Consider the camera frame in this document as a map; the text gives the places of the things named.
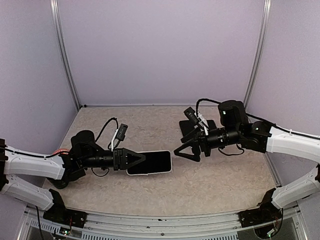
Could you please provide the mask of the black phone case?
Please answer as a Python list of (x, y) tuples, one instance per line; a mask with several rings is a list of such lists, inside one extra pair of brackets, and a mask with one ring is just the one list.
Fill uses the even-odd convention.
[(182, 133), (180, 141), (184, 144), (193, 139), (198, 132), (201, 131), (199, 127), (195, 127), (189, 120), (179, 121), (179, 127)]

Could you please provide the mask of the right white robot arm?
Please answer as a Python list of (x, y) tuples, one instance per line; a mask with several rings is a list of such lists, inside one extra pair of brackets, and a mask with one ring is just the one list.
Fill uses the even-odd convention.
[[(195, 136), (174, 150), (176, 156), (199, 162), (200, 155), (210, 156), (212, 149), (221, 151), (236, 145), (241, 151), (280, 153), (320, 162), (320, 137), (282, 128), (266, 119), (256, 117), (249, 122), (243, 102), (227, 100), (218, 103), (221, 128), (210, 129), (199, 109), (187, 108), (185, 116), (200, 128)], [(267, 191), (256, 210), (256, 218), (266, 222), (275, 212), (297, 200), (320, 191), (320, 167), (295, 181)]]

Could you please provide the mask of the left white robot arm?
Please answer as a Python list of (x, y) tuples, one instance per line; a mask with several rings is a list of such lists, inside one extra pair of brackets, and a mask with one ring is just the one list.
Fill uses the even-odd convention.
[(47, 178), (57, 189), (63, 189), (86, 175), (86, 169), (127, 170), (146, 157), (126, 148), (105, 150), (96, 142), (91, 130), (82, 130), (71, 138), (71, 149), (51, 155), (39, 155), (18, 150), (0, 141), (0, 192), (32, 204), (44, 211), (43, 217), (66, 224), (76, 217), (84, 218), (66, 208), (61, 195), (53, 189), (43, 189), (21, 179), (20, 175)]

